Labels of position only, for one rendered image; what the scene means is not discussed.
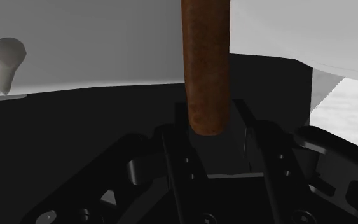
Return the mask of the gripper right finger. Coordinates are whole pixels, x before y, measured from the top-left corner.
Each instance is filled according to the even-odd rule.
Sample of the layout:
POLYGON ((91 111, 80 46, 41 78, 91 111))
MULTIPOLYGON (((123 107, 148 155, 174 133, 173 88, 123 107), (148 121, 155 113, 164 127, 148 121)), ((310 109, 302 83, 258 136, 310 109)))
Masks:
POLYGON ((234 103, 261 153, 275 224, 358 224, 358 145, 315 126, 285 132, 234 103))

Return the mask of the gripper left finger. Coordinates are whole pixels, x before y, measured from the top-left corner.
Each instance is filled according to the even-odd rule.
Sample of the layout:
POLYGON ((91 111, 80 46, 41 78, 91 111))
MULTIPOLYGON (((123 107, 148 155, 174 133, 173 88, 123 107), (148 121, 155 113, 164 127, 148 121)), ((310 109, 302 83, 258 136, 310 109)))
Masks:
POLYGON ((175 105, 174 119, 152 137, 123 136, 20 224, 217 224, 184 103, 175 105))

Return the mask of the brown cylindrical stick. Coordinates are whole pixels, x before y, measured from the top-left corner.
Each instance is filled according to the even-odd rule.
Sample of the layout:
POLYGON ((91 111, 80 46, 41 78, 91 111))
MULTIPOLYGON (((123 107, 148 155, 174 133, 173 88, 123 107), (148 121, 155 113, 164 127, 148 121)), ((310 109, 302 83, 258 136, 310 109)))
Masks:
POLYGON ((230 117, 230 0, 181 0, 181 18, 189 124, 215 136, 230 117))

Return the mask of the white cabinet with knob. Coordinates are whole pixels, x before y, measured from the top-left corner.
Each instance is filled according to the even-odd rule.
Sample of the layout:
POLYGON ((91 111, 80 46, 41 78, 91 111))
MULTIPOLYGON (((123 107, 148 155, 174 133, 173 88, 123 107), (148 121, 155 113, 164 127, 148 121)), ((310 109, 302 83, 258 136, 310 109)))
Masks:
POLYGON ((181 0, 0 0, 27 55, 11 94, 182 83, 181 0))

